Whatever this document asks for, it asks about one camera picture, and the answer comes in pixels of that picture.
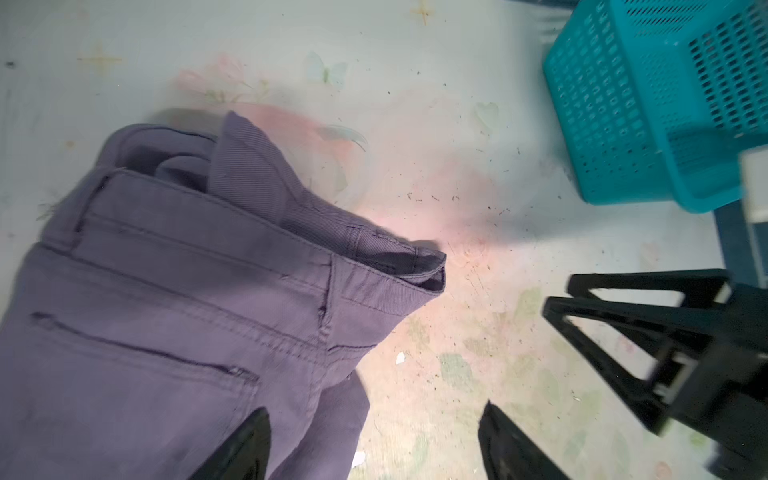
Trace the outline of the teal plastic basket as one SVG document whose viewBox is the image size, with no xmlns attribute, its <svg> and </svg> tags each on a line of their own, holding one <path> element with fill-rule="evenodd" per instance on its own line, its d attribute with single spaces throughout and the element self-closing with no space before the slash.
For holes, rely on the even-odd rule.
<svg viewBox="0 0 768 480">
<path fill-rule="evenodd" d="M 707 213 L 767 142 L 763 1 L 582 1 L 543 70 L 582 198 Z"/>
</svg>

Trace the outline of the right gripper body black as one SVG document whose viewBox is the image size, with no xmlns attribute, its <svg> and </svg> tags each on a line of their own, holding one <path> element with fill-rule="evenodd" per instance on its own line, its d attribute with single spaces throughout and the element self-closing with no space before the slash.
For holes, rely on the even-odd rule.
<svg viewBox="0 0 768 480">
<path fill-rule="evenodd" d="M 685 308 L 651 376 L 663 420 L 713 440 L 720 479 L 767 476 L 767 292 L 732 287 L 724 303 Z"/>
</svg>

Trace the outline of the purple trousers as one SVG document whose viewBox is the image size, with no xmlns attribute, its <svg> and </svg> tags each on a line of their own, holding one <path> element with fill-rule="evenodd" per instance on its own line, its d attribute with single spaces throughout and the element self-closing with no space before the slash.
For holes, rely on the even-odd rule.
<svg viewBox="0 0 768 480">
<path fill-rule="evenodd" d="M 17 273 L 5 479 L 189 479 L 266 408 L 265 479 L 349 476 L 356 368 L 446 257 L 317 197 L 248 119 L 115 132 Z"/>
</svg>

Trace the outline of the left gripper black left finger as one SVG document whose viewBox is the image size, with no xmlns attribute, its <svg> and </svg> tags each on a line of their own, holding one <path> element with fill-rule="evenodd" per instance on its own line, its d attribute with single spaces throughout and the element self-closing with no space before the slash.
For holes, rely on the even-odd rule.
<svg viewBox="0 0 768 480">
<path fill-rule="evenodd" d="M 264 480 L 271 448 L 266 408 L 254 410 L 189 480 Z"/>
</svg>

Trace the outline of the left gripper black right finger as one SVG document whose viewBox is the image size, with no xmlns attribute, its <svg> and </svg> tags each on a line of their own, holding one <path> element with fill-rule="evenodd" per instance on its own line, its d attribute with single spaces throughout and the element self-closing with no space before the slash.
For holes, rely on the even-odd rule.
<svg viewBox="0 0 768 480">
<path fill-rule="evenodd" d="M 569 477 L 495 404 L 487 402 L 478 428 L 489 480 L 568 480 Z"/>
</svg>

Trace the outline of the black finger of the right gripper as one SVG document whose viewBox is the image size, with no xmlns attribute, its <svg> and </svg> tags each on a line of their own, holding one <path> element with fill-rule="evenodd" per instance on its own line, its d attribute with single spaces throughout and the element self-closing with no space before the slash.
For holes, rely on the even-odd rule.
<svg viewBox="0 0 768 480">
<path fill-rule="evenodd" d="M 697 362 L 712 341 L 690 308 L 610 302 L 592 298 L 549 297 L 542 315 L 602 377 L 624 405 L 650 432 L 660 434 L 673 415 L 673 402 L 656 390 L 670 387 L 683 372 L 677 353 Z M 626 370 L 601 346 L 574 325 L 579 317 L 606 324 L 634 342 L 656 360 L 645 379 Z"/>
<path fill-rule="evenodd" d="M 566 291 L 574 298 L 587 299 L 598 299 L 593 293 L 596 289 L 677 292 L 682 295 L 679 307 L 706 309 L 729 284 L 730 275 L 724 269 L 593 273 L 572 275 Z"/>
</svg>

